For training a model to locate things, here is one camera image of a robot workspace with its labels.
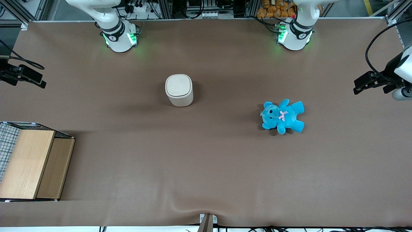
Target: power strip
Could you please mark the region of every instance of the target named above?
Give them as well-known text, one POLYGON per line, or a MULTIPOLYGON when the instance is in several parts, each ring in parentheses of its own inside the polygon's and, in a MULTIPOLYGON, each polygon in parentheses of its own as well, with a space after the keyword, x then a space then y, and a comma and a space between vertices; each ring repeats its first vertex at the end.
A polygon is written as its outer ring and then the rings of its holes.
POLYGON ((133 13, 146 13, 147 12, 147 5, 143 5, 142 7, 134 7, 133 13))
POLYGON ((217 19, 218 16, 219 16, 219 13, 217 11, 202 12, 203 19, 217 19))

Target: metal grid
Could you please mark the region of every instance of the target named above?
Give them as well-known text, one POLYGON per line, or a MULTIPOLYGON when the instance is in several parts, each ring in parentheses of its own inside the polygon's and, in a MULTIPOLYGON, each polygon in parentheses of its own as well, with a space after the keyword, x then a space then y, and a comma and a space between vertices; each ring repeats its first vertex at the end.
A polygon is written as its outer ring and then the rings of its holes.
MULTIPOLYGON (((9 125, 20 128, 22 130, 53 130, 49 127, 46 127, 38 123, 25 123, 25 122, 7 122, 9 125)), ((56 131, 55 138, 64 138, 64 139, 73 139, 73 136, 67 135, 63 132, 56 131)))
POLYGON ((9 164, 19 133, 20 129, 0 123, 0 182, 9 164))

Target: white container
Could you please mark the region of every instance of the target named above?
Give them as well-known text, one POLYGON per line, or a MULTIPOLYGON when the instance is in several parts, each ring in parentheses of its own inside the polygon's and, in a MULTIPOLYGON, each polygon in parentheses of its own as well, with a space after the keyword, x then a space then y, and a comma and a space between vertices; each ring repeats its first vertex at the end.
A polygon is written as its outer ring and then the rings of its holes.
POLYGON ((193 85, 188 75, 171 75, 166 80, 165 89, 167 97, 174 106, 186 107, 193 101, 193 85))

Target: teddy bear ear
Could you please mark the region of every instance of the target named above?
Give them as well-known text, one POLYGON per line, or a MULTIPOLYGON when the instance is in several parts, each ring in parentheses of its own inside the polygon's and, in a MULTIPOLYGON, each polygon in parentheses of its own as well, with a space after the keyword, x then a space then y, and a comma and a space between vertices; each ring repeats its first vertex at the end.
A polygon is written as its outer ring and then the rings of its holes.
POLYGON ((271 105, 273 105, 273 103, 271 103, 271 102, 265 102, 264 104, 263 104, 263 107, 268 107, 268 106, 271 106, 271 105))
POLYGON ((270 127, 267 126, 266 124, 262 124, 262 127, 263 127, 264 129, 266 129, 266 130, 270 130, 270 127))
POLYGON ((285 99, 279 104, 279 108, 284 108, 288 106, 288 104, 289 104, 289 99, 285 99))

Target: blue teddy bear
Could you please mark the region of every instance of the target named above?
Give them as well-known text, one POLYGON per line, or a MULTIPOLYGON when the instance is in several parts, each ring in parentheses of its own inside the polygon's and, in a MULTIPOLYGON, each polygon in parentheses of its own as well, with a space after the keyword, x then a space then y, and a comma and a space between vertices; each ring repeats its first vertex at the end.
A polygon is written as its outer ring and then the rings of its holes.
POLYGON ((305 111, 302 102, 296 102, 288 106, 289 99, 283 100, 279 107, 271 102, 265 102, 263 106, 265 109, 262 111, 263 124, 262 127, 266 130, 273 128, 278 129, 279 134, 286 133, 286 129, 292 129, 298 133, 301 133, 305 123, 296 119, 298 114, 305 111))

